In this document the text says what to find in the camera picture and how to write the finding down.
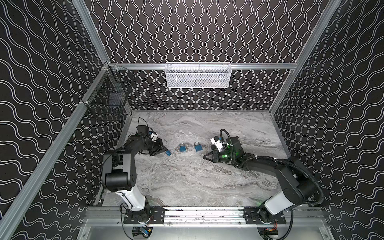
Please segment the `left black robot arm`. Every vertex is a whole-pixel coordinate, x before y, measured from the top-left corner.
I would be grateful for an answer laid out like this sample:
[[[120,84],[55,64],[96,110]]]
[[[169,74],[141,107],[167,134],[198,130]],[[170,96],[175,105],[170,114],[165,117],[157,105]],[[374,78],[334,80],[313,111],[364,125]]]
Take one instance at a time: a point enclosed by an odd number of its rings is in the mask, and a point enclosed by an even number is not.
[[[136,186],[136,155],[156,156],[172,153],[164,146],[163,140],[147,125],[138,125],[134,135],[118,149],[104,154],[101,179],[105,189],[120,196],[124,203],[121,213],[139,224],[147,224],[151,207],[147,198]]]

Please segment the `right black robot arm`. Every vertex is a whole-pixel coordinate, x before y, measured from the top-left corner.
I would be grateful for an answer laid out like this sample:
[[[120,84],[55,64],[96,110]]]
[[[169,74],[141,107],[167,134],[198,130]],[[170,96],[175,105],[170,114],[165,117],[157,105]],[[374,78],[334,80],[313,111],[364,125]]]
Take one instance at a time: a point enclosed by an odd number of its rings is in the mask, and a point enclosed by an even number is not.
[[[284,220],[280,220],[283,211],[292,210],[302,204],[318,205],[324,200],[319,183],[299,160],[246,153],[238,137],[229,137],[223,141],[216,136],[211,142],[211,151],[203,155],[204,160],[225,163],[239,170],[267,174],[278,180],[281,190],[261,203],[254,212],[244,211],[247,221],[284,223]]]

